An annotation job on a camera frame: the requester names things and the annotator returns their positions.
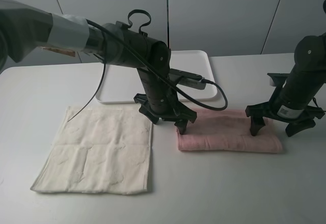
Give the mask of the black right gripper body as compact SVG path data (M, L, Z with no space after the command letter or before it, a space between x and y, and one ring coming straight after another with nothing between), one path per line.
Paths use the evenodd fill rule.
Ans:
M325 112L320 107L312 107L312 106L306 106L306 108L302 111L302 113L297 118L284 118L277 113L273 112L270 108L269 102L259 103L256 105L249 105L245 109L245 113L247 117L253 117L253 118L270 118L273 120L281 121L281 122L300 122L304 120L310 120L310 119L321 119Z

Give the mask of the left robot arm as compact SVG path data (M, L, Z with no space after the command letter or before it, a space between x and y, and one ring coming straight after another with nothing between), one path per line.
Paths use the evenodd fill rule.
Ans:
M171 50L163 41L131 24L98 25L77 16L64 16L13 1L1 0L1 64L7 58L21 62L37 47L99 55L105 65L136 68L145 92L134 101L152 123L172 121L181 134L195 111L178 100L178 82L185 72L170 68Z

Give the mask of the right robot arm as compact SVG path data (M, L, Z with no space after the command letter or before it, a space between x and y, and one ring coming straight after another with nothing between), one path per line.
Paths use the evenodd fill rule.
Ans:
M268 75L275 87L269 101L249 105L245 110L251 119L252 136L265 126L264 118L287 123L285 132L291 137L313 128L314 119L325 115L321 107L309 104L325 84L325 35L306 36L298 43L290 73Z

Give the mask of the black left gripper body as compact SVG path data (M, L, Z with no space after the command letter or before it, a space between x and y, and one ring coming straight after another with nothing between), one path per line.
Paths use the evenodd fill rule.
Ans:
M140 108L151 108L155 112L159 119L165 121L176 122L180 119L186 119L192 123L197 118L197 113L178 100L174 100L172 103L165 97L158 99L148 98L146 94L136 94L134 96L135 103L141 105Z

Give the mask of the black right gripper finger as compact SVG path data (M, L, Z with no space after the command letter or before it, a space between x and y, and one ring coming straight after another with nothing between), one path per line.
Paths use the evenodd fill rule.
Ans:
M251 117L250 133L256 136L261 128L265 126L263 117Z
M285 129L288 137L291 137L303 130L313 128L316 125L313 119L308 119L300 122L289 123Z

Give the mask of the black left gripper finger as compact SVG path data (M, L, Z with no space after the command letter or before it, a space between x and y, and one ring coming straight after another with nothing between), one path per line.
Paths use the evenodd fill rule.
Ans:
M188 120L180 119L174 123L174 126L177 128L180 135L184 135L186 132L187 124L188 124Z
M153 124L157 124L159 116L151 108L139 108L139 112L147 117Z

